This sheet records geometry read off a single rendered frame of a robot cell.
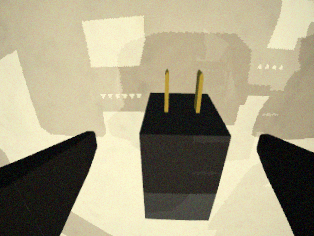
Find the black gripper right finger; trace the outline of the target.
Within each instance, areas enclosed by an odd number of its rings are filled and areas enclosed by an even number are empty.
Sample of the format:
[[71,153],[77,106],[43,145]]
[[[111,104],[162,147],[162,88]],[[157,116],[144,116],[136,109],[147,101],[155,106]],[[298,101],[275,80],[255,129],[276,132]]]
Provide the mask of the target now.
[[257,143],[270,187],[295,236],[314,236],[314,153],[271,134]]

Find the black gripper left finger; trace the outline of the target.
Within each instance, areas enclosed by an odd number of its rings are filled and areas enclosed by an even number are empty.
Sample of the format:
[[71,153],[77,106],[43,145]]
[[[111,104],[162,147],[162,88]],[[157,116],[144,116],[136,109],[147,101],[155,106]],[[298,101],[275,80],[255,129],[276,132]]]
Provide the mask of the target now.
[[89,174],[97,139],[85,131],[0,167],[0,236],[60,236]]

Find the black two-prong plug charger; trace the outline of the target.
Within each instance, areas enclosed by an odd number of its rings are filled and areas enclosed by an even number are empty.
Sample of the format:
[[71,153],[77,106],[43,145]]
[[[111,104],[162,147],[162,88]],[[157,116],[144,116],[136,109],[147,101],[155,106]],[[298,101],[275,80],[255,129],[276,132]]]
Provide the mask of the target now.
[[209,220],[230,131],[208,94],[150,93],[140,129],[145,219]]

